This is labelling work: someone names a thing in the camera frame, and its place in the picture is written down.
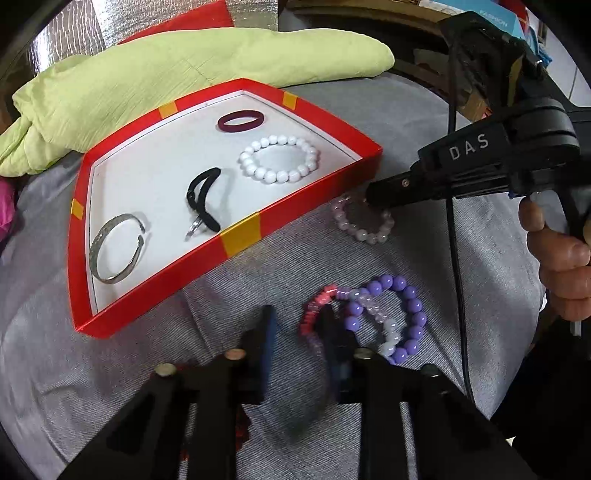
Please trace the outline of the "person's right hand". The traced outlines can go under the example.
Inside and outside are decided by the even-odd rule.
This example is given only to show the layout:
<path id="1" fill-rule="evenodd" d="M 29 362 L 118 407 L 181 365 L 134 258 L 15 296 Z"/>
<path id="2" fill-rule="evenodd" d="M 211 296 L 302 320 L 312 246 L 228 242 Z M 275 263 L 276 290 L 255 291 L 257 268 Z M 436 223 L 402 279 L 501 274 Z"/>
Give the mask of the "person's right hand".
<path id="1" fill-rule="evenodd" d="M 527 247 L 540 263 L 539 278 L 549 292 L 549 304 L 562 319 L 590 317 L 590 248 L 546 226 L 542 209 L 529 198 L 519 205 Z"/>

